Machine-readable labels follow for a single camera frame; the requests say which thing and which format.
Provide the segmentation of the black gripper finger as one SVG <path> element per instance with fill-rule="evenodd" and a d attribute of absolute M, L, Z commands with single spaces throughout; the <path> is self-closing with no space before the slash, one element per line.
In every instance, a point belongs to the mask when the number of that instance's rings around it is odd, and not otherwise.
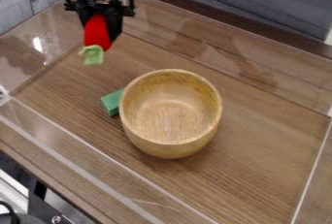
<path fill-rule="evenodd" d="M 79 16 L 81 26 L 85 26 L 85 23 L 89 20 L 92 14 L 93 14 L 92 10 L 88 9 L 88 8 L 83 8 L 83 9 L 79 9 L 76 11 L 76 13 L 77 13 L 77 16 Z"/>
<path fill-rule="evenodd" d="M 111 48 L 112 43 L 115 42 L 118 36 L 122 34 L 122 25 L 123 25 L 123 15 L 115 9 L 108 9 L 104 13 L 106 19 L 106 31 L 107 31 L 107 46 Z"/>

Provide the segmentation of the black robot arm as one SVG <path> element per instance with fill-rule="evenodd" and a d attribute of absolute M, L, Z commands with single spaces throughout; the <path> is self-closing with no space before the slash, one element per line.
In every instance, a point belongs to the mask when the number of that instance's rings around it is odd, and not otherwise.
<path fill-rule="evenodd" d="M 64 0 L 83 26 L 83 44 L 106 52 L 122 34 L 123 18 L 135 16 L 135 0 Z"/>

